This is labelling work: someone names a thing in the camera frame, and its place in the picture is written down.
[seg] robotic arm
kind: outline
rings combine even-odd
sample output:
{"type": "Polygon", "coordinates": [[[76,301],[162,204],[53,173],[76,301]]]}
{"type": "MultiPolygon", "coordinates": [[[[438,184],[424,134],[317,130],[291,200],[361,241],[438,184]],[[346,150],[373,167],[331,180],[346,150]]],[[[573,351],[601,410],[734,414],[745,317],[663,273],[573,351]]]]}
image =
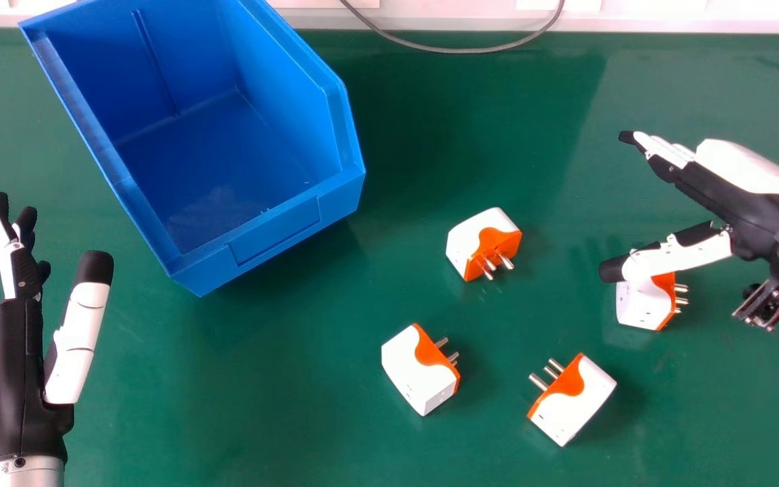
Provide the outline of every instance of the robotic arm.
{"type": "Polygon", "coordinates": [[[600,265],[600,279],[627,285],[733,255],[745,261],[764,259],[770,264],[769,278],[747,293],[733,317],[774,330],[779,322],[779,166],[717,139],[706,139],[695,152],[641,132],[622,132],[619,140],[636,147],[659,178],[726,226],[696,225],[669,235],[665,243],[609,259],[600,265]]]}
{"type": "Polygon", "coordinates": [[[74,426],[114,272],[109,254],[83,254],[45,358],[41,299],[50,265],[32,256],[35,221],[27,207],[10,224],[0,192],[0,487],[63,484],[62,437],[74,426]]]}

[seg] plug pin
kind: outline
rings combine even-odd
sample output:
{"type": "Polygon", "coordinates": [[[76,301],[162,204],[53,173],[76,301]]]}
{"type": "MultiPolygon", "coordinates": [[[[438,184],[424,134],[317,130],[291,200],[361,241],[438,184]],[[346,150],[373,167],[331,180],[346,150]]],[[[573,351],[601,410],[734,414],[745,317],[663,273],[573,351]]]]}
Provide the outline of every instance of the plug pin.
{"type": "Polygon", "coordinates": [[[516,269],[516,264],[514,264],[513,261],[508,259],[504,254],[498,253],[498,256],[500,256],[500,261],[504,263],[504,267],[506,267],[508,271],[516,269]]]}
{"type": "Polygon", "coordinates": [[[544,392],[545,392],[546,389],[549,388],[549,385],[546,384],[543,379],[540,379],[539,377],[537,377],[537,374],[535,374],[535,373],[532,373],[531,375],[529,375],[528,379],[530,379],[531,382],[533,382],[535,386],[537,386],[538,388],[540,388],[544,392]]]}
{"type": "Polygon", "coordinates": [[[557,361],[554,358],[549,359],[549,365],[552,366],[554,370],[557,370],[557,373],[563,373],[563,366],[557,363],[557,361]]]}
{"type": "Polygon", "coordinates": [[[543,370],[545,370],[546,373],[551,376],[551,378],[557,380],[557,373],[555,373],[554,370],[550,369],[549,366],[543,367],[543,370]]]}

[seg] black cable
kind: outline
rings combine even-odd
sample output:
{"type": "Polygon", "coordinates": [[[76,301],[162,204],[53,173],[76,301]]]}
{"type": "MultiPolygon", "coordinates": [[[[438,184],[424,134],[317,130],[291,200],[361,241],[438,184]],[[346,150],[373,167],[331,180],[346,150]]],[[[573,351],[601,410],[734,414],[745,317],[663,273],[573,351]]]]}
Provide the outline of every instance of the black cable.
{"type": "Polygon", "coordinates": [[[453,49],[452,47],[435,47],[435,46],[426,46],[425,44],[419,44],[419,43],[412,43],[412,41],[406,41],[402,39],[401,37],[393,36],[393,34],[390,34],[386,30],[383,30],[380,27],[377,27],[377,25],[374,24],[371,20],[367,18],[367,16],[363,15],[362,12],[359,12],[356,7],[354,7],[348,0],[338,0],[344,5],[344,8],[350,10],[350,13],[356,16],[362,22],[365,24],[368,28],[375,31],[378,36],[383,37],[384,39],[393,41],[393,43],[401,44],[402,46],[411,47],[411,49],[419,49],[421,51],[426,52],[433,52],[433,53],[495,53],[495,52],[501,52],[506,51],[509,49],[513,49],[514,47],[522,46],[522,44],[529,43],[530,41],[533,41],[534,39],[542,36],[549,28],[554,25],[555,22],[557,22],[557,19],[560,18],[561,13],[563,12],[563,4],[566,0],[559,0],[557,2],[557,7],[554,9],[554,13],[552,14],[551,18],[549,19],[549,22],[547,22],[543,27],[539,28],[538,30],[535,30],[531,34],[528,34],[525,37],[522,37],[521,39],[517,41],[511,41],[511,43],[506,44],[500,44],[499,46],[491,46],[491,47],[460,47],[460,49],[453,49]]]}

